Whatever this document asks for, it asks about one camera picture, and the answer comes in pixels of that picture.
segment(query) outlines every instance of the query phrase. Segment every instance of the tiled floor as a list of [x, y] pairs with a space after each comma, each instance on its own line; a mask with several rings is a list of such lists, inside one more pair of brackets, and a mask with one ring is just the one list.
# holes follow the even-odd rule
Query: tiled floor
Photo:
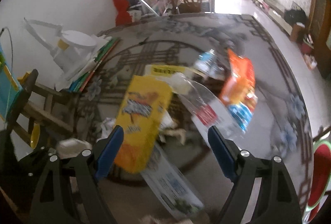
[[251, 0], [215, 0], [216, 13], [251, 14], [269, 32], [294, 73], [305, 101], [313, 137], [320, 125], [331, 124], [331, 82], [324, 80], [318, 69], [311, 71], [299, 47]]

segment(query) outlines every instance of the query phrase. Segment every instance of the patterned tablecloth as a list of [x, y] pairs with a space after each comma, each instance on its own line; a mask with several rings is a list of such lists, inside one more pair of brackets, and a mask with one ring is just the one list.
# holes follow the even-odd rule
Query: patterned tablecloth
[[[122, 41], [95, 74], [78, 104], [77, 131], [82, 139], [95, 142], [101, 133], [100, 122], [107, 117], [116, 117], [132, 76], [142, 75], [146, 64], [192, 66], [201, 52], [214, 48], [223, 56], [223, 64], [228, 66], [226, 48], [231, 47], [238, 55], [251, 59], [256, 78], [255, 93], [259, 99], [244, 144], [235, 142], [255, 157], [279, 155], [284, 159], [304, 212], [313, 171], [307, 110], [291, 69], [274, 40], [254, 17], [182, 14], [117, 27], [99, 35], [120, 37]], [[180, 110], [179, 107], [174, 100], [170, 110]], [[175, 139], [170, 140], [164, 150], [185, 173], [197, 169], [199, 162], [212, 153], [201, 141], [190, 114], [182, 111], [181, 115], [189, 142], [180, 146]], [[217, 163], [213, 165], [213, 169], [220, 169]], [[113, 181], [132, 186], [141, 183], [138, 177], [116, 167], [111, 174]], [[192, 184], [199, 189], [198, 183]], [[204, 190], [199, 191], [204, 197]], [[206, 204], [210, 209], [214, 206], [213, 200]]]

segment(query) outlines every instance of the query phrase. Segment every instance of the wire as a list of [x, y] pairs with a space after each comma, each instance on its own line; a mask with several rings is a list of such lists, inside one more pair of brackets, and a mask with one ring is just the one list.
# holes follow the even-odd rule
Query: wire
[[[13, 40], [12, 40], [12, 35], [10, 34], [10, 30], [9, 28], [6, 26], [6, 27], [3, 27], [1, 32], [0, 32], [0, 37], [1, 35], [3, 34], [3, 32], [7, 30], [8, 31], [8, 34], [9, 34], [9, 38], [10, 38], [10, 46], [11, 46], [11, 49], [12, 49], [12, 64], [11, 64], [11, 70], [10, 70], [10, 73], [11, 73], [11, 76], [13, 75], [13, 62], [14, 62], [14, 50], [13, 50]], [[8, 107], [9, 107], [9, 100], [10, 100], [10, 92], [11, 92], [11, 89], [12, 89], [12, 84], [9, 83], [9, 92], [8, 92], [8, 99], [7, 99], [7, 106], [6, 106], [6, 114], [5, 114], [5, 126], [7, 124], [7, 113], [8, 113]]]

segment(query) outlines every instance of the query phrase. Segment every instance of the blue board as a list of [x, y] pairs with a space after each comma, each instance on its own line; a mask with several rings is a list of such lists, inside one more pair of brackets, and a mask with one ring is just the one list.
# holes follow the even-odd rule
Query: blue board
[[0, 118], [5, 120], [8, 111], [21, 91], [22, 86], [12, 76], [0, 44]]

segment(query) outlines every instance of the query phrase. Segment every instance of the yellow package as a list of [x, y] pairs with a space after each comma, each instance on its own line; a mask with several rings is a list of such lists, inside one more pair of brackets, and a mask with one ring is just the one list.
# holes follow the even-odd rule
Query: yellow package
[[116, 165], [129, 173], [145, 169], [171, 96], [166, 82], [151, 76], [133, 77], [115, 122], [124, 130]]

